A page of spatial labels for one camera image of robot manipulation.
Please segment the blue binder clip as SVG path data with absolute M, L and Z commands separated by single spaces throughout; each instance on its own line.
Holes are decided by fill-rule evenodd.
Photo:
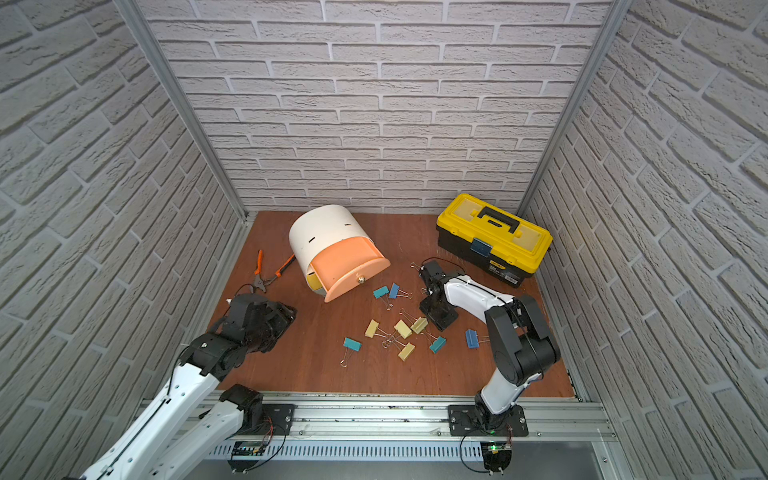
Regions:
M 397 298 L 412 299 L 413 294 L 403 290 L 398 284 L 392 283 L 388 297 L 390 299 L 397 299 Z
M 482 344 L 490 342 L 488 336 L 481 336 L 477 331 L 472 329 L 466 330 L 465 339 L 469 349 L 479 349 Z

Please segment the orange top drawer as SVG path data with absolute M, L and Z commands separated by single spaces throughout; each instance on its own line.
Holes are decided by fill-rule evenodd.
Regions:
M 329 303 L 350 290 L 378 275 L 391 262 L 375 246 L 373 241 L 353 238 L 339 242 L 324 250 L 312 262 L 321 279 L 329 284 L 335 280 L 324 301 Z

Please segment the white round drawer cabinet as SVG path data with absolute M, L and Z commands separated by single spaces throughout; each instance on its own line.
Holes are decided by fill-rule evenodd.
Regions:
M 325 287 L 325 295 L 335 283 L 329 284 L 321 279 L 320 273 L 312 262 L 324 250 L 333 245 L 353 238 L 363 238 L 370 241 L 353 215 L 341 205 L 325 205 L 310 210 L 301 215 L 291 226 L 289 243 L 293 254 L 305 277 L 309 272 L 315 272 Z

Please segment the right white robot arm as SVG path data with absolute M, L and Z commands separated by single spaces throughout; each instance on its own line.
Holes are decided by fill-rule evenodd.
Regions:
M 420 311 L 438 330 L 452 325 L 460 309 L 487 327 L 495 370 L 475 397 L 473 416 L 489 430 L 561 359 L 559 346 L 533 297 L 504 294 L 466 274 L 447 273 L 435 260 L 422 263 L 418 272 L 426 289 Z

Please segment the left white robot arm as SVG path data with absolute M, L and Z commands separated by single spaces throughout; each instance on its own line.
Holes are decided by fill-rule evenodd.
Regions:
M 295 407 L 266 404 L 262 393 L 235 384 L 184 434 L 199 404 L 254 352 L 267 353 L 297 311 L 261 294 L 235 296 L 225 315 L 180 353 L 166 384 L 113 446 L 87 467 L 85 479 L 183 479 L 219 444 L 255 435 L 264 446 L 288 435 Z

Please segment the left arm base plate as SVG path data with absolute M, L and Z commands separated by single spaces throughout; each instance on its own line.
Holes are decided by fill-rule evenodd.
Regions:
M 243 423 L 238 435 L 264 436 L 279 430 L 288 434 L 293 423 L 295 404 L 259 404 L 247 407 L 243 413 Z

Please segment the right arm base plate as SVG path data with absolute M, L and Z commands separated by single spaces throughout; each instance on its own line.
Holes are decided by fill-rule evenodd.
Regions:
M 455 404 L 447 407 L 450 434 L 454 437 L 527 437 L 527 419 L 521 405 L 492 414 L 482 405 Z

